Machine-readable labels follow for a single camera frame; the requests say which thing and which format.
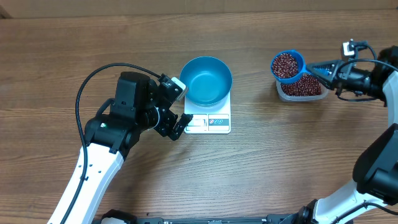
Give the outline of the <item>blue plastic measuring scoop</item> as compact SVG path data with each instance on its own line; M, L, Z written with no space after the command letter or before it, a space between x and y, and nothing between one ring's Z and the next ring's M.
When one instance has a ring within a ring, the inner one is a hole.
M296 83L304 75L310 74L303 55L296 50L279 52L272 59L270 68L275 79L285 85Z

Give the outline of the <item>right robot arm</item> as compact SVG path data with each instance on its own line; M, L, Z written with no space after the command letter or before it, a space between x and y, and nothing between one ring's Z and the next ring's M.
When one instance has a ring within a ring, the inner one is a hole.
M284 223L352 223L361 214L397 204L397 47L380 51L372 71L356 68L365 43L345 43L343 60L309 63L306 69L336 95L350 91L381 100L388 109L388 128L359 156L353 176L326 198L313 200Z

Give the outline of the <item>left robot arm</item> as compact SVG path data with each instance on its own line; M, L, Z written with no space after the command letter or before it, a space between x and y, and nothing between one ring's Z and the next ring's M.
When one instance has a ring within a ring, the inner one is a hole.
M122 72L114 98L85 125L85 144L72 177L49 223L91 223L110 182L120 170L142 132L156 130L177 140L192 120L170 110L188 88L178 78L157 81L137 72Z

